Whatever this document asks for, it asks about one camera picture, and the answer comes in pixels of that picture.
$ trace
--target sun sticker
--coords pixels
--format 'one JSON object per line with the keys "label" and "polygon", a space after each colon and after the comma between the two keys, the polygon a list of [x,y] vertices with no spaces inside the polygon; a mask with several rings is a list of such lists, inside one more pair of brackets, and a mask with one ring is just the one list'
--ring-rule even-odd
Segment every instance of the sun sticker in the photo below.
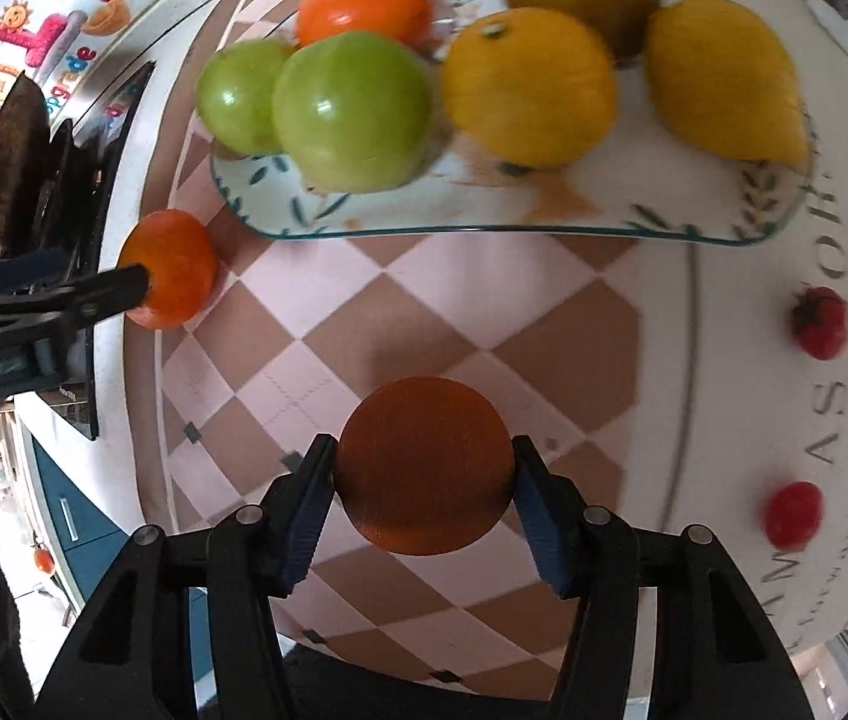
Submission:
{"label": "sun sticker", "polygon": [[18,30],[27,25],[34,13],[28,7],[27,2],[13,1],[10,5],[5,6],[4,13],[1,14],[1,24],[10,32]]}

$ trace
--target gray line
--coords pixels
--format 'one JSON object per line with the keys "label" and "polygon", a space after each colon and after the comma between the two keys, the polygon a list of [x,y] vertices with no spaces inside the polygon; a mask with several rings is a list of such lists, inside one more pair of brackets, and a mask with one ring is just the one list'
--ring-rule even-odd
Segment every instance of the gray line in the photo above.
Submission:
{"label": "gray line", "polygon": [[673,517],[677,500],[677,488],[684,477],[684,464],[687,461],[687,447],[691,442],[691,423],[694,422],[694,394],[697,386],[697,354],[700,346],[700,261],[697,245],[687,244],[688,269],[688,343],[687,375],[684,379],[684,406],[681,410],[680,435],[677,437],[677,449],[670,464],[670,484],[667,485],[667,499],[661,514],[657,530],[667,533]]}

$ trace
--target yellow object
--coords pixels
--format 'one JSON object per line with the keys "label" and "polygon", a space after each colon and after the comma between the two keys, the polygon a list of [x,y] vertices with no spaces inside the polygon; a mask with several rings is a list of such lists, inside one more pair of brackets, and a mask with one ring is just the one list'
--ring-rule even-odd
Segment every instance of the yellow object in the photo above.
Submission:
{"label": "yellow object", "polygon": [[797,73],[756,13],[682,0],[651,16],[645,52],[654,107],[675,135],[731,159],[806,162]]}
{"label": "yellow object", "polygon": [[495,157],[536,169],[584,156],[617,117],[608,46],[589,26],[541,8],[472,23],[451,45],[441,90],[456,127]]}

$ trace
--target green apple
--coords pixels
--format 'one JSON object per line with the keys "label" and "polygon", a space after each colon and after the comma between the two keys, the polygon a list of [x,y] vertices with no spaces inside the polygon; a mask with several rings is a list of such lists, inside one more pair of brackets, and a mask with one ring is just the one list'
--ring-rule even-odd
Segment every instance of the green apple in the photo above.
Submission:
{"label": "green apple", "polygon": [[220,50],[195,87],[197,114],[224,146],[242,154],[281,151],[274,135],[274,84],[293,48],[282,40],[248,40]]}
{"label": "green apple", "polygon": [[274,88],[274,128],[322,189],[382,191],[420,166],[433,107],[421,59],[381,35],[345,32],[287,61]]}

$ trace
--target ceramic plate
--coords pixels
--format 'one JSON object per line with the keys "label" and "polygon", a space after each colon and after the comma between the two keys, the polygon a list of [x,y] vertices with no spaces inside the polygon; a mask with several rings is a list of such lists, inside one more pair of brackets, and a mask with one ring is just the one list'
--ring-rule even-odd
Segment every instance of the ceramic plate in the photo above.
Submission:
{"label": "ceramic plate", "polygon": [[[507,7],[504,0],[434,1],[435,62],[466,25]],[[293,17],[275,31],[293,34]],[[211,170],[228,205],[273,238],[525,229],[747,245],[781,229],[801,205],[813,164],[799,172],[699,151],[658,122],[640,66],[617,78],[617,124],[556,172],[502,164],[462,133],[435,137],[434,157],[416,180],[373,194],[310,186],[286,154],[240,158],[215,148]],[[808,132],[813,155],[810,118]]]}

